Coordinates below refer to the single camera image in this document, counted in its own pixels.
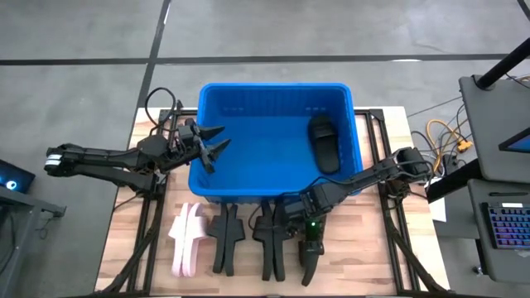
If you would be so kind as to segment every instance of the wooden tabletop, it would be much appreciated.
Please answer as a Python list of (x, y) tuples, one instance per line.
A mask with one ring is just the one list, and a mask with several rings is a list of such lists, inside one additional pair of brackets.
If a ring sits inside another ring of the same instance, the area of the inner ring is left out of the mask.
[[(412, 147), (412, 138), (403, 107), (382, 108), (386, 118), (392, 151), (401, 147)], [(157, 115), (159, 108), (151, 108)], [(357, 130), (364, 167), (373, 164), (364, 117), (357, 117)], [(135, 147), (151, 129), (143, 109), (139, 109), (132, 130), (130, 147)], [(382, 148), (380, 135), (378, 147)], [(208, 204), (205, 198), (193, 195), (188, 188), (189, 167), (182, 166), (171, 172), (166, 203), (161, 224), (155, 270), (152, 278), (152, 295), (282, 295), (282, 296), (351, 296), (395, 294), (386, 233), (377, 188), (370, 187), (361, 194), (350, 196), (335, 207), (327, 217), (324, 246), (325, 255), (320, 257), (316, 274), (309, 286), (302, 286), (302, 268), (298, 265), (297, 239), (284, 242), (286, 280), (262, 281), (262, 244), (252, 240), (252, 231), (247, 227), (247, 218), (256, 208), (255, 204), (241, 204), (238, 218), (245, 223), (246, 240), (236, 244), (234, 256), (235, 276), (214, 274), (212, 264), (215, 255), (215, 239), (200, 243), (197, 271), (192, 278), (176, 278), (171, 274), (175, 240), (167, 234), (173, 220), (180, 214), (185, 202), (201, 202), (209, 219), (219, 214), (219, 206)], [(412, 186), (413, 191), (424, 194), (421, 186)], [(118, 192), (116, 204), (134, 196), (126, 188)], [(118, 209), (112, 217), (107, 242), (99, 268), (95, 290), (105, 288), (122, 269), (131, 256), (136, 237), (142, 199), (135, 199)], [(440, 247), (426, 200), (409, 196), (403, 201), (407, 226), (412, 241), (412, 250), (427, 271), (445, 288), (449, 288)], [(405, 275), (405, 287), (410, 289), (404, 257), (400, 253), (400, 266)], [(143, 281), (143, 268), (138, 274), (137, 286)]]

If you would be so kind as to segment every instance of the gray floor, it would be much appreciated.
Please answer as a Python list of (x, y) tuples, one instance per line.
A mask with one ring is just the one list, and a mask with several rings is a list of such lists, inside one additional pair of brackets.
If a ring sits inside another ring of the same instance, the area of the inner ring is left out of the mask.
[[(162, 3), (0, 0), (0, 60), (147, 58)], [(174, 1), (158, 56), (498, 54), (527, 38), (529, 28), (516, 0)], [(414, 113), (458, 96), (459, 77), (482, 74), (495, 63), (473, 59), (157, 65), (150, 89), (166, 86), (186, 106), (196, 106), (209, 82), (342, 82), (357, 106), (401, 105)], [(125, 148), (145, 71), (143, 64), (0, 66), (0, 158), (36, 173), (34, 195), (68, 205), (66, 216), (50, 223), (47, 239), (35, 235), (17, 297), (82, 295), (94, 288), (116, 187), (51, 178), (42, 170), (45, 152), (64, 142)], [(528, 73), (524, 62), (512, 75)], [(157, 96), (152, 104), (167, 106), (167, 100)], [(460, 105), (457, 100), (418, 114), (409, 118), (410, 127), (423, 132), (426, 121), (450, 120)], [(472, 151), (462, 156), (473, 157)], [(440, 242), (453, 290), (530, 296), (530, 287), (475, 276), (471, 241)]]

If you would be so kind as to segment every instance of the rgb keyboard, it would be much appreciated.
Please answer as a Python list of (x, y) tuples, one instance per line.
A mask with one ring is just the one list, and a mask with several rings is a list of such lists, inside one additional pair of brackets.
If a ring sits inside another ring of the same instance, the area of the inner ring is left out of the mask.
[(494, 248), (530, 249), (530, 206), (484, 203), (483, 207)]

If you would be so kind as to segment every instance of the black slipper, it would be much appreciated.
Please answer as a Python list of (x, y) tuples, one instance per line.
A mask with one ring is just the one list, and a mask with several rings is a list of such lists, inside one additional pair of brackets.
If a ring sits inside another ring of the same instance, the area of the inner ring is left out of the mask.
[(340, 170), (339, 139), (331, 120), (325, 115), (313, 117), (308, 132), (319, 170), (324, 174)]

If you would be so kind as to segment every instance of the blue plastic bin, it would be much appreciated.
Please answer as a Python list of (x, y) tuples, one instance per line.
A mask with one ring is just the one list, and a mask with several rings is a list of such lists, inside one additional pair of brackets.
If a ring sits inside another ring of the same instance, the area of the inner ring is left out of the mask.
[(189, 185), (210, 202), (254, 203), (307, 187), (319, 172), (307, 125), (327, 114), (339, 132), (341, 180), (363, 169), (351, 92), (343, 84), (207, 84), (197, 123), (223, 125), (209, 143), (232, 142), (207, 174), (192, 161)]

